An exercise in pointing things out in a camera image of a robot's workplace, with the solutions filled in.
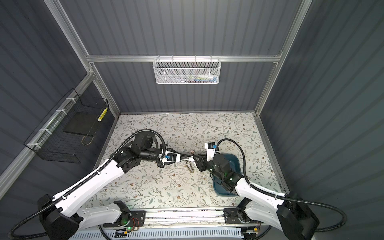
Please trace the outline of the beige mini stapler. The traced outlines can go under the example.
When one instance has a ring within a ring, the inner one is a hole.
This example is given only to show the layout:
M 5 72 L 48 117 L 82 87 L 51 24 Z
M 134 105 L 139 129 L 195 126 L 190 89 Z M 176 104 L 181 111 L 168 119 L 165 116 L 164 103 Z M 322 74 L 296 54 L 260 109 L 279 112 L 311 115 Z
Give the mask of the beige mini stapler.
M 195 172 L 195 170 L 194 170 L 193 165 L 192 165 L 191 162 L 186 162 L 186 167 L 187 167 L 187 169 L 189 170 L 189 172 L 190 172 L 191 174 L 193 174 L 193 173 Z

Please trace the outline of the black long stapler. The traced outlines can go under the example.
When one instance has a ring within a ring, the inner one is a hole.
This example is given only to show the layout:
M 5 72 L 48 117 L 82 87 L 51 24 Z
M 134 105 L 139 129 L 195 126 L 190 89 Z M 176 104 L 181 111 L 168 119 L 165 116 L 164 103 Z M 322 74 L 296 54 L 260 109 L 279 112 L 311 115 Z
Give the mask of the black long stapler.
M 207 156 L 202 154 L 193 154 L 193 155 L 187 155 L 187 154 L 181 154 L 181 161 L 185 162 L 199 162 L 201 160 L 206 160 Z

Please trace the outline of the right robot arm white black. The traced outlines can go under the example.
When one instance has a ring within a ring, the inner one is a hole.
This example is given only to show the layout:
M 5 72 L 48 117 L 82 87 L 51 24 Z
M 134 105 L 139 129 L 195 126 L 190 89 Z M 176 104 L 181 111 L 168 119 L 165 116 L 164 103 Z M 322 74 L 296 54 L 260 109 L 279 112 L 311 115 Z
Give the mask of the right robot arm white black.
M 194 155 L 198 169 L 208 171 L 226 192 L 243 197 L 237 206 L 241 222 L 261 221 L 281 230 L 289 240 L 310 240 L 320 224 L 308 205 L 283 200 L 283 193 L 269 191 L 247 182 L 244 175 L 231 168 L 228 159 L 219 154 L 215 144 L 205 145 L 206 155 Z

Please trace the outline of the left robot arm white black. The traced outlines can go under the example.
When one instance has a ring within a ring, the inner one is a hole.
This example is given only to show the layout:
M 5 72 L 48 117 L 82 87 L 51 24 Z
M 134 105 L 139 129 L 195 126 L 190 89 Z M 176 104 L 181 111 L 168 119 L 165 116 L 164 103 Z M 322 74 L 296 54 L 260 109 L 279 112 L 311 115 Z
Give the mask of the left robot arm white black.
M 43 212 L 40 221 L 51 240 L 67 240 L 77 231 L 103 224 L 132 230 L 139 222 L 122 201 L 106 207 L 83 208 L 83 204 L 107 184 L 138 166 L 141 161 L 154 161 L 159 168 L 181 161 L 195 162 L 196 157 L 168 148 L 160 134 L 139 130 L 112 153 L 102 166 L 68 189 L 57 193 L 53 206 Z

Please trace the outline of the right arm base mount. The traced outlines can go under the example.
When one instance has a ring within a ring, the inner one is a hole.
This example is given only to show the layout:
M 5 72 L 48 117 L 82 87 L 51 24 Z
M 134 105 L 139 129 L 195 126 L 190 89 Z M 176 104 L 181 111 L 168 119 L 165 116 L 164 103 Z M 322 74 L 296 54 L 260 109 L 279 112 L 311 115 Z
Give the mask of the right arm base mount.
M 224 208 L 223 216 L 227 225 L 247 224 L 251 220 L 237 208 Z

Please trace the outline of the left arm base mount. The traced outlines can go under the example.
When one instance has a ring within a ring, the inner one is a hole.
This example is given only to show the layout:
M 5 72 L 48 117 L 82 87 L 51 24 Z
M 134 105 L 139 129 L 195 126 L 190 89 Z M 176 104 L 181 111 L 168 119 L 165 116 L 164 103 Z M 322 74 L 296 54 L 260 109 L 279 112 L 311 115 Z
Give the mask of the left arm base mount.
M 103 224 L 104 228 L 139 228 L 144 225 L 146 219 L 146 211 L 130 211 L 122 213 L 114 223 Z

